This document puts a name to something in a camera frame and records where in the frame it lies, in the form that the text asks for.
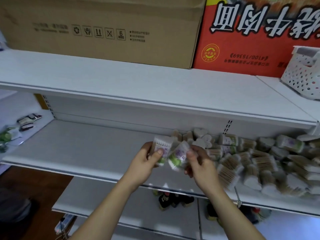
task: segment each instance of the wooden floor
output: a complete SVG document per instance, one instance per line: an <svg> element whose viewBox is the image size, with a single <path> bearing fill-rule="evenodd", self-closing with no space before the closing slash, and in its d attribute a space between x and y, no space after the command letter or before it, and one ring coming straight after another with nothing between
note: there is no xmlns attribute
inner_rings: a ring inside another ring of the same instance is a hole
<svg viewBox="0 0 320 240"><path fill-rule="evenodd" d="M54 227L62 213L51 211L72 176L12 166L0 176L0 187L16 191L26 198L33 198L40 203L31 225L23 237L14 234L1 236L2 240L55 240Z"/></svg>

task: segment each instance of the hand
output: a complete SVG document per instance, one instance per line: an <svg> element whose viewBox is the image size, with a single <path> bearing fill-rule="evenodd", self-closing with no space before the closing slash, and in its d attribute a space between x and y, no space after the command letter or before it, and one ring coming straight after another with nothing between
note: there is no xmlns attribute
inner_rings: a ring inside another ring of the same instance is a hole
<svg viewBox="0 0 320 240"><path fill-rule="evenodd" d="M126 173L122 176L121 180L125 181L125 184L130 187L130 190L134 192L140 185L142 185L150 177L152 169L155 164L161 158L163 149L159 149L151 156L147 155L152 147L152 141L146 142L142 148L138 151L134 159L132 160Z"/></svg>
<svg viewBox="0 0 320 240"><path fill-rule="evenodd" d="M188 151L186 157L190 166L186 167L184 173L188 174L190 178L194 177L195 183L207 197L209 197L208 195L218 194L221 190L223 191L217 170L206 151L196 145L191 145L191 148L198 153L199 160L194 151Z"/></svg>

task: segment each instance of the cardboard box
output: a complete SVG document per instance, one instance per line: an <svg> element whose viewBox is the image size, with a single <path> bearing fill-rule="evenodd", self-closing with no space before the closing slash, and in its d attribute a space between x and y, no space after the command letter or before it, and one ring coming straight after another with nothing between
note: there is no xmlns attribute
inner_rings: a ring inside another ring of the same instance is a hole
<svg viewBox="0 0 320 240"><path fill-rule="evenodd" d="M206 2L0 1L10 48L177 68L192 65Z"/></svg>
<svg viewBox="0 0 320 240"><path fill-rule="evenodd" d="M194 68L281 77L294 45L320 47L320 0L207 0Z"/></svg>

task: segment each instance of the power strip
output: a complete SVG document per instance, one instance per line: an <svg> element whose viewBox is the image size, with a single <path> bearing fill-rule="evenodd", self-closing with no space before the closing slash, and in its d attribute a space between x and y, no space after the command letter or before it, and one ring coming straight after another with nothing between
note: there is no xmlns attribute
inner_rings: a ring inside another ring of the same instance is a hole
<svg viewBox="0 0 320 240"><path fill-rule="evenodd" d="M74 217L74 215L65 214L54 228L56 234L58 235L64 232Z"/></svg>

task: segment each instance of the white plastic basket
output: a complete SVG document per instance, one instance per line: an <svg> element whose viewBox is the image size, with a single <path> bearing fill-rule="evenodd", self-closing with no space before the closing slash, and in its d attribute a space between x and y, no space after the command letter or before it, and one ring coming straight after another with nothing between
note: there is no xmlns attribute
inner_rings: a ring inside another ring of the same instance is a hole
<svg viewBox="0 0 320 240"><path fill-rule="evenodd" d="M281 81L310 100L320 100L320 48L294 46Z"/></svg>

